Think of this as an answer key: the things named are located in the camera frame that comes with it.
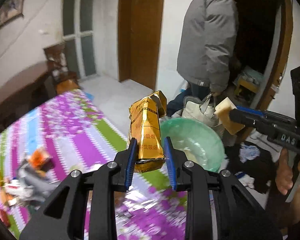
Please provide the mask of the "right hand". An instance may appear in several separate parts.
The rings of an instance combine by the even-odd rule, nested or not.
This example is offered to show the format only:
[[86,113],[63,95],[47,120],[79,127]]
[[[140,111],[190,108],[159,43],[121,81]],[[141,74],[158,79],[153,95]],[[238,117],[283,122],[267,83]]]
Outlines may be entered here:
[[[298,171],[300,172],[300,161],[298,163]],[[277,189],[282,195],[286,195],[293,187],[293,171],[288,166],[288,151],[283,148],[279,157],[279,167],[276,173]],[[283,211],[283,224],[290,226],[300,222],[300,185],[298,186],[293,200],[288,203],[286,210]]]

